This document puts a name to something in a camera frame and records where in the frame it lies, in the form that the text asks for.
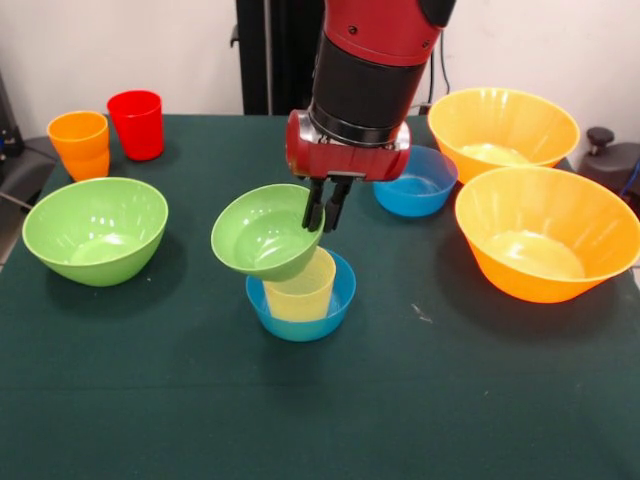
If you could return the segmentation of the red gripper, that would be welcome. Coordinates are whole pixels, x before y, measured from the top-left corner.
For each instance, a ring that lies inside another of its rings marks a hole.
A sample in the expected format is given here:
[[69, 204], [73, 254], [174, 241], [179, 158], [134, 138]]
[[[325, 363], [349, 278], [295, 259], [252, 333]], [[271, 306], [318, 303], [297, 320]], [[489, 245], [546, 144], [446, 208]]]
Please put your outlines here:
[[337, 229], [344, 202], [353, 179], [333, 178], [333, 193], [322, 201], [326, 178], [347, 176], [363, 181], [392, 181], [404, 171], [411, 148], [411, 131], [406, 122], [399, 127], [395, 140], [385, 146], [352, 146], [323, 136], [305, 110], [293, 110], [286, 127], [286, 162], [290, 171], [309, 177], [310, 190], [302, 227], [310, 232]]

